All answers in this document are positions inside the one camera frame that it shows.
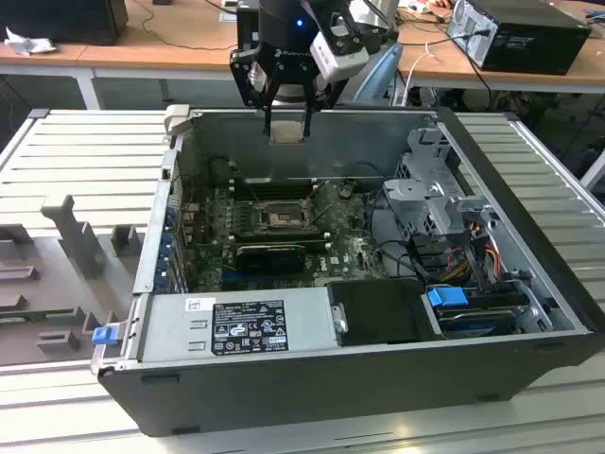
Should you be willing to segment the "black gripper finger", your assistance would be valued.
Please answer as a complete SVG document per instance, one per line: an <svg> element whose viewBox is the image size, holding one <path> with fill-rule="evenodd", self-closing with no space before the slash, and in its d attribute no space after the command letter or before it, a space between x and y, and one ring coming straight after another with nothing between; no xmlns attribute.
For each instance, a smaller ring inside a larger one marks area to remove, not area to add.
<svg viewBox="0 0 605 454"><path fill-rule="evenodd" d="M307 65L300 65L297 68L297 71L299 84L302 86L305 99L305 114L302 132L304 137L309 137L313 114L322 110L333 109L337 105L349 80L341 79L335 82L329 82L322 91L318 91L315 86L316 72L311 71Z"/></svg>
<svg viewBox="0 0 605 454"><path fill-rule="evenodd" d="M265 136L270 136L272 104L284 81L285 67L280 55L281 52L272 45L258 45L250 50L235 49L230 54L230 68L243 103L264 112ZM255 64L266 76L262 90L256 89L250 80L250 71Z"/></svg>

